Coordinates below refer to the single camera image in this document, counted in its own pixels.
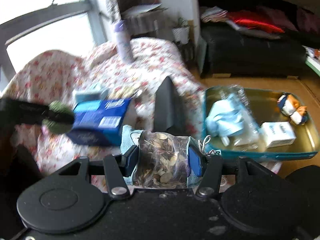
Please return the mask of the potpourri sachet bag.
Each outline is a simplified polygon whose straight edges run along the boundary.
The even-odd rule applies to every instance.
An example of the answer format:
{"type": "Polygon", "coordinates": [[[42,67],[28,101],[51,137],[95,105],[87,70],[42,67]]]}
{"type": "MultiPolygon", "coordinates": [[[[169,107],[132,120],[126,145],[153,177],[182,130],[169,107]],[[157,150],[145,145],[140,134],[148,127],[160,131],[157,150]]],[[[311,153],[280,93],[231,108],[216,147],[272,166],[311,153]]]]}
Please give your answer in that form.
{"type": "Polygon", "coordinates": [[[124,177],[127,185],[148,189],[185,189],[199,185],[205,171],[205,162],[212,155],[221,155],[215,150],[206,151],[211,136],[204,141],[189,136],[174,136],[165,132],[134,130],[123,126],[121,155],[133,145],[139,147],[138,163],[131,176],[124,177]],[[202,157],[202,177],[195,176],[189,166],[189,145],[194,145],[202,157]]]}

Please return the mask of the teal metal tin box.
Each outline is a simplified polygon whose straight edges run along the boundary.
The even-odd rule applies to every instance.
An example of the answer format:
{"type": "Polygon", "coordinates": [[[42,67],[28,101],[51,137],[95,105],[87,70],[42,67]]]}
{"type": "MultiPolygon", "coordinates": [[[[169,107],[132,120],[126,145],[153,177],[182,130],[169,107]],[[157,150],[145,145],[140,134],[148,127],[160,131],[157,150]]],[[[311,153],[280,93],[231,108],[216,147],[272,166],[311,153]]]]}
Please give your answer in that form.
{"type": "Polygon", "coordinates": [[[230,144],[224,146],[219,137],[211,136],[210,142],[205,146],[205,150],[215,150],[221,153],[225,159],[234,159],[237,156],[245,155],[257,161],[285,161],[311,159],[319,152],[319,133],[313,122],[311,115],[304,125],[296,125],[289,118],[280,112],[277,100],[282,92],[243,88],[237,85],[215,86],[205,91],[203,111],[206,118],[212,105],[229,96],[236,94],[254,119],[253,124],[257,129],[264,122],[288,121],[293,128],[296,139],[292,145],[266,148],[263,139],[259,139],[254,144],[244,146],[234,146],[234,140],[230,139],[230,144]]]}

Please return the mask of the green fluffy sponge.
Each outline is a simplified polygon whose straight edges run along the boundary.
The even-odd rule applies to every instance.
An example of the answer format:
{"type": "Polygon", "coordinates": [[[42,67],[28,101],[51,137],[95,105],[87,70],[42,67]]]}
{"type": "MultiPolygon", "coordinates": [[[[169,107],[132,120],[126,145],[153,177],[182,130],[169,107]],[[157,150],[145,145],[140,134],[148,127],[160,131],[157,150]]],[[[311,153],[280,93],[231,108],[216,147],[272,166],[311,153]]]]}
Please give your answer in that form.
{"type": "Polygon", "coordinates": [[[74,120],[75,114],[67,105],[60,101],[53,101],[48,106],[42,125],[53,134],[65,134],[72,129],[74,120]]]}

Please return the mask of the floral tablecloth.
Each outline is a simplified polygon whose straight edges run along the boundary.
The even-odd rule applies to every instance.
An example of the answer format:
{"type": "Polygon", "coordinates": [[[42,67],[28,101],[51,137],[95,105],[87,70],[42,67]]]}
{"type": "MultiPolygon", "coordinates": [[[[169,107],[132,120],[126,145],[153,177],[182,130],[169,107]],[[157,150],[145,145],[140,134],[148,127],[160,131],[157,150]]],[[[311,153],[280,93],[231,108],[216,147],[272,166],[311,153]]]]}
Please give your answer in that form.
{"type": "MultiPolygon", "coordinates": [[[[122,87],[138,87],[133,96],[140,119],[138,128],[150,130],[155,92],[169,76],[187,108],[187,132],[198,140],[203,124],[204,87],[185,68],[178,48],[156,38],[137,38],[131,45],[136,60],[129,65],[122,63],[112,42],[97,46],[86,58],[59,50],[45,51],[13,77],[2,96],[44,104],[58,100],[75,106],[73,90],[105,87],[109,97],[117,99],[117,91],[122,87]]],[[[81,155],[98,160],[121,152],[118,146],[78,146],[64,135],[53,135],[38,126],[1,130],[1,159],[12,158],[18,145],[27,149],[25,156],[34,160],[43,174],[51,174],[81,155]]]]}

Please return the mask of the black triangular stand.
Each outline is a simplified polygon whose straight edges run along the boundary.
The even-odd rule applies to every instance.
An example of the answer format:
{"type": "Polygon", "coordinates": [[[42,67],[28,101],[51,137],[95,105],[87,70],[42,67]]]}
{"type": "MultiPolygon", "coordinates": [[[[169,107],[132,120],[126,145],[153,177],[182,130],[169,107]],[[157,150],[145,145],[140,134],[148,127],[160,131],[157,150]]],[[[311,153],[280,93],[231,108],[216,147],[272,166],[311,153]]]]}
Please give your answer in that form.
{"type": "Polygon", "coordinates": [[[188,135],[184,103],[169,76],[163,80],[155,94],[153,131],[175,136],[188,135]]]}

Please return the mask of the light blue sponge block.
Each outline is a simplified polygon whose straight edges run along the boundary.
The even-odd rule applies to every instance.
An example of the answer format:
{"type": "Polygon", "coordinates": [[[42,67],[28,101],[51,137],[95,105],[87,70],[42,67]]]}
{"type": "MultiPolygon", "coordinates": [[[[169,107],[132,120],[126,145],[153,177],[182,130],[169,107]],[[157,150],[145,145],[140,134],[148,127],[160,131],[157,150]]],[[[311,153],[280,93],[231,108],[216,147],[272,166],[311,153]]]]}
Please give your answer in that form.
{"type": "Polygon", "coordinates": [[[73,98],[76,103],[86,101],[104,100],[108,96],[108,89],[105,87],[94,87],[84,90],[73,90],[73,98]]]}

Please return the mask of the clear bag of cotton pads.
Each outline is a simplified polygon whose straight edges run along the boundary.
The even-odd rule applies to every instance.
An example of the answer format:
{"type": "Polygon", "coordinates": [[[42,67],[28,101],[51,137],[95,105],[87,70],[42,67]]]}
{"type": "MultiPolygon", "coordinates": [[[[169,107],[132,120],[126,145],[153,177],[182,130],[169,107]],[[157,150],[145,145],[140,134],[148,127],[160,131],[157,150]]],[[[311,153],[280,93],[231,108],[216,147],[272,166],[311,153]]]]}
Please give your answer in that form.
{"type": "Polygon", "coordinates": [[[231,85],[217,88],[219,99],[206,117],[206,128],[225,147],[253,150],[258,148],[259,127],[252,116],[244,88],[231,85]]]}

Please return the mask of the beige crochet doily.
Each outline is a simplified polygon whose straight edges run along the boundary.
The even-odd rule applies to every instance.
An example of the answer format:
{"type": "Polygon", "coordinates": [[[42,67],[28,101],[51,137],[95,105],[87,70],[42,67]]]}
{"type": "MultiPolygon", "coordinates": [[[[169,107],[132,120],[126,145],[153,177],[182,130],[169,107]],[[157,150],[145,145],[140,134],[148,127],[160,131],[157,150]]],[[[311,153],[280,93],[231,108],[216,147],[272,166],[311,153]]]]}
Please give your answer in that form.
{"type": "Polygon", "coordinates": [[[117,98],[128,99],[135,96],[138,91],[139,91],[138,87],[124,86],[117,91],[117,98]]]}

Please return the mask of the cluttered green coffee table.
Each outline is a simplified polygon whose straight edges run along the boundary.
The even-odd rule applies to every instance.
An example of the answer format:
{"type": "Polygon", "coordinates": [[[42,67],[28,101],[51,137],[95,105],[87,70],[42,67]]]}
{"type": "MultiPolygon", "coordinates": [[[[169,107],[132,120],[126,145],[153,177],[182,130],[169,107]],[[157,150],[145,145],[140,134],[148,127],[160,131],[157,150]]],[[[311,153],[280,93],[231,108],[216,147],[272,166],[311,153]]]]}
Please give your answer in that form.
{"type": "Polygon", "coordinates": [[[320,62],[319,56],[320,52],[319,49],[313,49],[307,46],[304,46],[306,49],[306,64],[318,75],[320,76],[320,62]]]}

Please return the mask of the potted plant white pot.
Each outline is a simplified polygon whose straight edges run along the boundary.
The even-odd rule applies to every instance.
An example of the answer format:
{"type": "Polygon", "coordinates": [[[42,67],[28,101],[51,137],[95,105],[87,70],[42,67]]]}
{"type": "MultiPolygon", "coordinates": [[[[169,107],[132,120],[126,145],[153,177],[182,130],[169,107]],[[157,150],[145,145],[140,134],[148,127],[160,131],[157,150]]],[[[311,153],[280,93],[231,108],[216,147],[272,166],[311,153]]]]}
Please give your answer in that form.
{"type": "Polygon", "coordinates": [[[193,20],[185,20],[184,18],[179,17],[171,30],[175,43],[186,45],[190,41],[195,42],[195,25],[193,20]]]}

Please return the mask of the light blue face mask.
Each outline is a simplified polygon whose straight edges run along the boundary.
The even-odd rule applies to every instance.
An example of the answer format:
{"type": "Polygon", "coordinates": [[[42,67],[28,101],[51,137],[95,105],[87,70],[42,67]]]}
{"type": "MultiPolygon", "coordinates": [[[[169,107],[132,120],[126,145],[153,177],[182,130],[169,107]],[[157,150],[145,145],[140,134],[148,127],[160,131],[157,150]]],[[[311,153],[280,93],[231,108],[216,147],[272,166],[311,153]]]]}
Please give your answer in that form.
{"type": "Polygon", "coordinates": [[[242,104],[235,94],[213,103],[205,119],[206,129],[213,137],[231,137],[244,131],[242,104]]]}

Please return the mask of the navy orange fabric bundle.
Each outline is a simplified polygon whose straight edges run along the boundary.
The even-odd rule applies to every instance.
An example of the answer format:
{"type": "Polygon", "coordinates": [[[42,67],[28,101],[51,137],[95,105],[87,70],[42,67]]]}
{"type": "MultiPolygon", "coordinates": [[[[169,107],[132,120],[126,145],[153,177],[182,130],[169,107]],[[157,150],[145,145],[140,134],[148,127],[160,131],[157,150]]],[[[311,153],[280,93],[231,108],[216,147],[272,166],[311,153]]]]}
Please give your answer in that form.
{"type": "Polygon", "coordinates": [[[289,117],[296,125],[304,125],[308,120],[307,107],[289,93],[284,93],[277,101],[281,113],[289,117]]]}

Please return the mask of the black sofa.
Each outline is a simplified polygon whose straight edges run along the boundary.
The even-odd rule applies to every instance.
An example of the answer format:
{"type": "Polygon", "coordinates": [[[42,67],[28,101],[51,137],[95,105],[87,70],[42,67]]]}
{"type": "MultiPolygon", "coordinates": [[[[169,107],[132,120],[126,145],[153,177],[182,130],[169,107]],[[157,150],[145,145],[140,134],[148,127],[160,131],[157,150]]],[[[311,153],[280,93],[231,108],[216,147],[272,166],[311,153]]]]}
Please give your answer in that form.
{"type": "Polygon", "coordinates": [[[201,76],[296,76],[312,69],[304,46],[319,48],[319,15],[284,0],[198,0],[199,11],[219,7],[267,16],[285,33],[270,34],[233,23],[201,22],[205,56],[201,76]]]}

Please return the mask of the folded striped cloth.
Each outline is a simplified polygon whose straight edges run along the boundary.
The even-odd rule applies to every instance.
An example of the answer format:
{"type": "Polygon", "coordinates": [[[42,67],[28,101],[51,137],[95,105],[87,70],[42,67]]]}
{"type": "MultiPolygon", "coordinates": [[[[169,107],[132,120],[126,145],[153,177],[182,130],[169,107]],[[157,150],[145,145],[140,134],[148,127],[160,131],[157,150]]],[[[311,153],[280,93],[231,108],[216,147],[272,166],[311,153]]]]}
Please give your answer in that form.
{"type": "Polygon", "coordinates": [[[206,9],[200,16],[202,22],[225,22],[228,20],[227,10],[223,10],[219,7],[213,7],[206,9]]]}

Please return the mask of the wooden side shelf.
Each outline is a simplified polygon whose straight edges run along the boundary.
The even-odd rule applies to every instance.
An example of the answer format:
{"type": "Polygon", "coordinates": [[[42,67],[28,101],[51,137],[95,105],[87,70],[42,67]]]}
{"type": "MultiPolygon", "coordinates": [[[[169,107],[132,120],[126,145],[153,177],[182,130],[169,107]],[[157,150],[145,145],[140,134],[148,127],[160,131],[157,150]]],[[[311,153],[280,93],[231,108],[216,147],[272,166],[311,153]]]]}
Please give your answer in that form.
{"type": "Polygon", "coordinates": [[[121,13],[132,38],[168,38],[166,8],[161,0],[142,0],[121,13]]]}

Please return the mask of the purple thermos bottle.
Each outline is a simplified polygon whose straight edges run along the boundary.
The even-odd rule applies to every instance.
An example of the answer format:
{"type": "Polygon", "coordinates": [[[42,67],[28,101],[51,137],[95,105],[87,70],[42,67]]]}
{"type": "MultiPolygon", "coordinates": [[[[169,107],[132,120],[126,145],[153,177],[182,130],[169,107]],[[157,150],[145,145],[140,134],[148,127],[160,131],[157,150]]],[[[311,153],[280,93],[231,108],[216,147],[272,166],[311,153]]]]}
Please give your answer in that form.
{"type": "Polygon", "coordinates": [[[116,36],[118,54],[122,62],[125,64],[133,63],[135,59],[131,48],[131,37],[124,20],[114,24],[114,34],[116,36]]]}

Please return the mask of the blue Tempo tissue pack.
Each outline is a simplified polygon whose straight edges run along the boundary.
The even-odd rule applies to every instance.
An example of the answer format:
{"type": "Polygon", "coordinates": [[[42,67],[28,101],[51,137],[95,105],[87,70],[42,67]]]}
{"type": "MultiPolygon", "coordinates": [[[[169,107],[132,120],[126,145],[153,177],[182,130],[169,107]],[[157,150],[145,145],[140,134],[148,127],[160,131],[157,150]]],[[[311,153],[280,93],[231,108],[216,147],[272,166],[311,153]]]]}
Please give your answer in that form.
{"type": "Polygon", "coordinates": [[[120,146],[123,126],[135,126],[137,118],[131,98],[86,101],[77,104],[73,112],[74,124],[66,135],[85,146],[120,146]]]}

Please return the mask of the white tissue packet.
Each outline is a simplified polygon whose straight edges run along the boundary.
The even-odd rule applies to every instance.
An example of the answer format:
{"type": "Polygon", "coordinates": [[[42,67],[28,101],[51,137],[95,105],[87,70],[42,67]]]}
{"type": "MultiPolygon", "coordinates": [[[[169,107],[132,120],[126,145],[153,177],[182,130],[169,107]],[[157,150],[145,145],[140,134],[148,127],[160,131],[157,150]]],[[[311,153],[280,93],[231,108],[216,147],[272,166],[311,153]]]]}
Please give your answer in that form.
{"type": "Polygon", "coordinates": [[[289,122],[264,122],[260,133],[267,148],[292,145],[296,139],[289,122]]]}

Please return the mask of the red cushion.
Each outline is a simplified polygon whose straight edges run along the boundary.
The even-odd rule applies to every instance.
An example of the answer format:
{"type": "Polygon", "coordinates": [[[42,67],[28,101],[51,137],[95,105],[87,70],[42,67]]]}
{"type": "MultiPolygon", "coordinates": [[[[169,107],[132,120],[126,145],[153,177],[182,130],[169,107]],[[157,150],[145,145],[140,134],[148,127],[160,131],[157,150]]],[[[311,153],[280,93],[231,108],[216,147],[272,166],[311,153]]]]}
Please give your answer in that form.
{"type": "Polygon", "coordinates": [[[273,23],[267,16],[259,15],[256,12],[241,10],[228,12],[228,18],[235,24],[247,29],[261,30],[270,34],[282,34],[285,30],[273,23]]]}

